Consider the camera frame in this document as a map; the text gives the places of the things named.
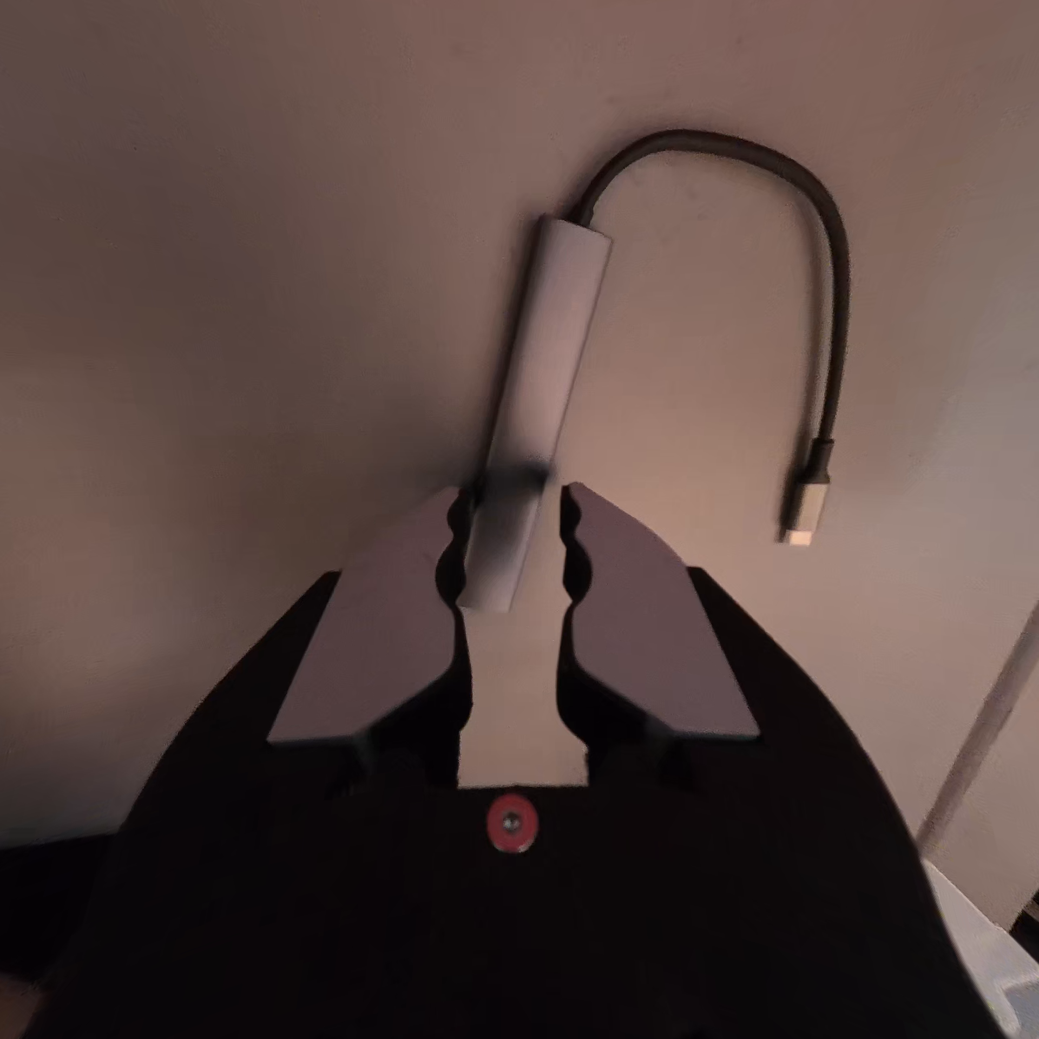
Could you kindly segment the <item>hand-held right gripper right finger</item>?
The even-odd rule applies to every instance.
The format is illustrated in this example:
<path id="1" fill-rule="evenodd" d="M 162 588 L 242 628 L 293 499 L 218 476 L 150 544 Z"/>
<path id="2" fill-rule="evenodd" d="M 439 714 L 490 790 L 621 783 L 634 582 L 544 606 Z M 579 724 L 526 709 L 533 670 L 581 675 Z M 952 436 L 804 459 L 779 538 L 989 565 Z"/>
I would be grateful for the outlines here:
<path id="1" fill-rule="evenodd" d="M 760 723 L 680 555 L 583 483 L 561 494 L 570 600 L 558 709 L 587 768 L 633 748 L 656 758 L 686 741 L 755 742 Z"/>

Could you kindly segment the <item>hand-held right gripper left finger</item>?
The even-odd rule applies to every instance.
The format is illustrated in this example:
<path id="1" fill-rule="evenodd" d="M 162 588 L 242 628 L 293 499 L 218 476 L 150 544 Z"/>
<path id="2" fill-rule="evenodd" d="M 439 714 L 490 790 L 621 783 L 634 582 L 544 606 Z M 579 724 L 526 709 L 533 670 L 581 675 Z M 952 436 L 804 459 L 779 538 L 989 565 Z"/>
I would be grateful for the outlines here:
<path id="1" fill-rule="evenodd" d="M 420 760 L 457 784 L 472 668 L 457 600 L 470 497 L 446 487 L 391 523 L 342 568 L 268 743 L 346 746 L 370 770 L 384 754 Z"/>

